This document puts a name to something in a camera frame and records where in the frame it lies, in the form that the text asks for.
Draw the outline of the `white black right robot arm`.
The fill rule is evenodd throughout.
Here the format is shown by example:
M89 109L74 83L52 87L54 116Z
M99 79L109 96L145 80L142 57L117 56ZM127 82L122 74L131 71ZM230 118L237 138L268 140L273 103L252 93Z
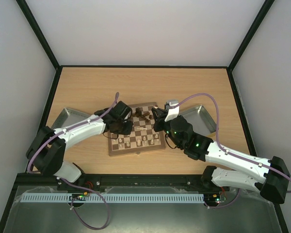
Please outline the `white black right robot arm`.
M266 200L283 204L288 192L289 170L280 157L259 158L221 146L217 141L194 132L183 116L173 109L151 109L155 124L154 130L165 135L189 158L223 165L204 171L202 185L207 190L216 186L231 186L258 192Z

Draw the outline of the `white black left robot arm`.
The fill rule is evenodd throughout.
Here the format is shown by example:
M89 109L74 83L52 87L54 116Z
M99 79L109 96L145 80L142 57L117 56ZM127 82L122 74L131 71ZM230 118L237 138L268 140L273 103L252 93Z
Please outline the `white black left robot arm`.
M74 163L64 160L66 150L105 132L129 135L133 126L133 122L129 120L131 114L132 109L119 101L70 126L41 128L26 153L29 160L27 171L32 173L32 168L36 167L42 175L56 176L74 183L82 175L82 170Z

